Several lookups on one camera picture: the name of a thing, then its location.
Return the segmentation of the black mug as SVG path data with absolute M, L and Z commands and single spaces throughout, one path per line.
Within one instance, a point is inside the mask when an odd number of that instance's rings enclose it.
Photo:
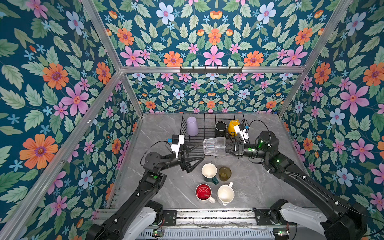
M 230 133 L 228 132 L 228 125 L 223 121 L 218 121 L 215 124 L 215 137 L 225 137 L 226 139 L 230 139 Z

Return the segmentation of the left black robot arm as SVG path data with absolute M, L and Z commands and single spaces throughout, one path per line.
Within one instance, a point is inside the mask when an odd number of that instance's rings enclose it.
M 144 170 L 139 185 L 126 202 L 101 225 L 93 224 L 88 230 L 87 240 L 135 240 L 147 227 L 163 220 L 163 205 L 153 201 L 163 187 L 167 175 L 162 171 L 180 166 L 192 172 L 205 157 L 188 155 L 201 144 L 187 142 L 168 155 L 150 152 L 144 161 Z

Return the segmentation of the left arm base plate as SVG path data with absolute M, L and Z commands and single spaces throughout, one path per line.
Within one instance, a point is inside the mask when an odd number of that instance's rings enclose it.
M 177 222 L 177 210 L 161 210 L 157 213 L 155 226 L 174 227 Z

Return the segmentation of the clear glass cup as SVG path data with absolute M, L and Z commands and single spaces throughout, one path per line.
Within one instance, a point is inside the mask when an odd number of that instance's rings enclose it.
M 209 138 L 203 141 L 203 152 L 206 156 L 225 157 L 227 154 L 226 138 Z

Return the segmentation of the cream white mug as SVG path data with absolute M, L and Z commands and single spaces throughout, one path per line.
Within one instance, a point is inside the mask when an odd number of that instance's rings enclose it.
M 228 185 L 222 185 L 219 187 L 217 196 L 221 205 L 227 206 L 234 200 L 235 192 L 233 190 L 233 184 L 233 182 L 230 182 Z

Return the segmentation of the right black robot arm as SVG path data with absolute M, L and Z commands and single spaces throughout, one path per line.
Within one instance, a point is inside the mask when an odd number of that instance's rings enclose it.
M 311 211 L 279 199 L 266 216 L 272 224 L 299 224 L 328 240 L 360 240 L 367 232 L 366 209 L 359 203 L 350 204 L 308 177 L 293 160 L 279 152 L 280 141 L 273 132 L 262 131 L 253 144 L 240 134 L 226 137 L 230 140 L 226 145 L 228 154 L 259 159 L 268 173 L 292 186 L 318 208 Z

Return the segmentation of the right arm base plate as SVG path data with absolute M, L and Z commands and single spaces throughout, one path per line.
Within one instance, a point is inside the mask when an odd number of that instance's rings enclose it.
M 279 211 L 265 209 L 260 210 L 257 208 L 252 208 L 255 213 L 255 219 L 258 225 L 282 225 L 284 223 L 284 219 L 282 218 Z

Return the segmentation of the lilac plastic cup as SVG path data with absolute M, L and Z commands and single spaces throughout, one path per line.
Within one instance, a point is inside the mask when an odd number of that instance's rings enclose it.
M 187 119 L 187 132 L 190 137 L 194 137 L 199 134 L 199 126 L 195 117 L 189 117 Z

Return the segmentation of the cream mug green outside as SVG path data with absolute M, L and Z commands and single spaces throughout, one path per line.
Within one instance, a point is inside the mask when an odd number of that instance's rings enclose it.
M 217 172 L 217 167 L 214 164 L 209 163 L 202 167 L 202 175 L 207 183 L 219 184 L 219 180 L 216 178 Z

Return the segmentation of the yellow mug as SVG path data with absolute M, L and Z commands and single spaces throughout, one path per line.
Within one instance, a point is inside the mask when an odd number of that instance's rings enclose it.
M 237 135 L 237 133 L 235 131 L 235 126 L 238 126 L 239 124 L 240 124 L 240 122 L 238 120 L 230 121 L 229 126 L 228 126 L 228 133 L 231 136 L 236 136 Z

